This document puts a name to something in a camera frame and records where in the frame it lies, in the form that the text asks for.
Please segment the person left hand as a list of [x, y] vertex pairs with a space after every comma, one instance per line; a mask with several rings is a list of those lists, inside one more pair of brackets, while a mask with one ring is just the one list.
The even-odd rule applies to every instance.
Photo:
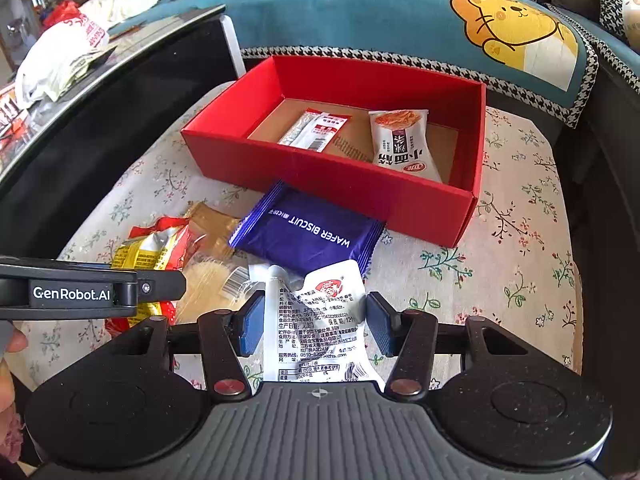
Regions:
[[[26, 336], [14, 328], [11, 339], [6, 345], [6, 352], [20, 352], [28, 346]], [[17, 428], [15, 420], [15, 389], [14, 383], [5, 359], [1, 359], [1, 455], [9, 458], [13, 453], [6, 446], [6, 439], [12, 429]]]

